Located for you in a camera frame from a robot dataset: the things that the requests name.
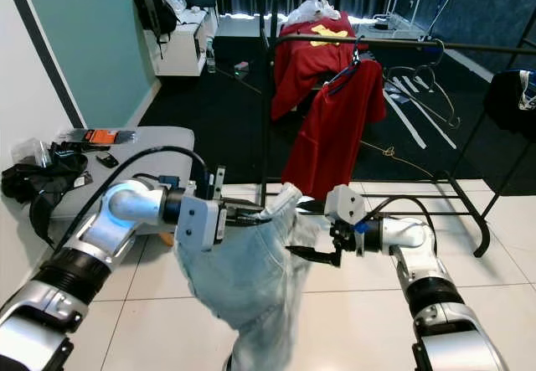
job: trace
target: black backpack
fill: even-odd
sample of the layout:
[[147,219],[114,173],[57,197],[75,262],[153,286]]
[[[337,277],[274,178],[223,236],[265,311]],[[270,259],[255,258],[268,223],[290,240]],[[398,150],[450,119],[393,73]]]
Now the black backpack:
[[[175,16],[173,8],[166,0],[134,0],[137,13],[146,30],[152,30],[157,38],[157,44],[160,48],[160,57],[162,56],[162,46],[171,38],[171,32],[177,27],[178,18]],[[168,39],[162,41],[161,37],[167,33]]]

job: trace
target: red shirt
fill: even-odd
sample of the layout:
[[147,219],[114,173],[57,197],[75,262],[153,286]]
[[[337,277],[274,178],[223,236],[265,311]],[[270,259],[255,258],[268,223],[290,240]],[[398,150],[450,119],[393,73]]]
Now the red shirt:
[[[295,23],[284,27],[280,36],[289,33],[318,34],[312,28],[323,25],[333,32],[346,30],[355,37],[348,14],[341,13],[339,20],[322,18],[316,22]],[[308,41],[284,42],[276,48],[276,95],[271,102],[271,118],[277,120],[296,106],[311,92],[320,74],[337,74],[352,60],[353,44],[324,44],[312,46]]]
[[321,200],[336,185],[348,184],[365,122],[385,118],[382,90],[381,65],[368,59],[352,75],[324,85],[301,126],[281,181]]

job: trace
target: white tile floor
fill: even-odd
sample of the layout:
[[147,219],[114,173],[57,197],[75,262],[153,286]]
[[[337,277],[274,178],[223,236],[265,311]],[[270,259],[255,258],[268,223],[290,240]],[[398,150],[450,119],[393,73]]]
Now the white tile floor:
[[[491,192],[482,181],[461,181],[478,209]],[[271,186],[276,191],[280,186]],[[366,193],[437,193],[411,183],[352,183]],[[226,186],[224,194],[255,198],[255,185]],[[368,206],[380,198],[370,198]],[[423,200],[451,210],[445,201]],[[395,202],[389,209],[413,210]],[[440,257],[511,370],[536,369],[536,197],[500,198],[489,214],[492,243],[477,259],[479,229],[470,219],[436,217]],[[317,248],[331,248],[328,224]],[[236,333],[188,290],[172,251],[157,237],[140,239],[90,307],[72,337],[66,370],[220,371]],[[415,362],[410,312],[389,257],[343,257],[341,269],[314,264],[299,319],[291,371],[409,370]]]

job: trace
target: light blue jeans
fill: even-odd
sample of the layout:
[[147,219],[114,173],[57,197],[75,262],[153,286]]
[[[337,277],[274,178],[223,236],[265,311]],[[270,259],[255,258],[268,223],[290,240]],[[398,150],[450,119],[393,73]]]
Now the light blue jeans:
[[275,201],[257,214],[271,222],[228,227],[223,242],[209,252],[188,252],[175,241],[191,292],[239,331],[232,371],[278,371],[290,361],[309,263],[285,246],[314,246],[319,231],[296,214],[301,196],[296,187],[285,184]]

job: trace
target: black carpet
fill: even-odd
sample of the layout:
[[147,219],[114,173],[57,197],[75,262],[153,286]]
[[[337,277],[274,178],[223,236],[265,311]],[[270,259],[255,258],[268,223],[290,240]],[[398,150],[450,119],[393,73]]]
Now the black carpet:
[[[233,64],[250,62],[250,73],[245,81],[262,89],[266,79],[264,54],[258,39],[218,37],[214,41],[218,67],[231,72]],[[376,59],[384,66],[416,66],[432,61],[435,51],[417,49],[373,49]],[[445,56],[436,68],[436,78],[451,97],[461,126],[451,129],[441,126],[455,144],[461,148],[482,111],[482,100],[487,83],[479,76]],[[261,96],[223,74],[200,77],[166,77],[154,102],[142,118],[142,126],[184,126],[195,133],[195,150],[210,166],[227,167],[227,183],[258,183],[260,181],[260,116]],[[443,115],[446,104],[439,94],[419,93],[418,96]],[[378,124],[367,125],[363,140],[382,148],[394,147],[397,157],[425,168],[430,173],[452,169],[459,150],[452,149],[438,131],[411,104],[402,110],[413,123],[428,147],[417,146],[398,116],[388,107],[388,116]],[[271,124],[271,154],[269,176],[278,178],[285,166],[292,143],[307,113],[307,101],[298,112],[289,113]],[[490,121],[484,123],[474,143],[461,162],[458,178],[484,177],[496,189],[508,164],[523,147],[523,139],[498,130]],[[509,194],[536,193],[536,182],[530,176],[536,168],[531,152],[520,166],[514,183],[508,186]],[[395,162],[369,147],[361,147],[353,175],[358,179],[411,180],[426,178],[420,170]]]

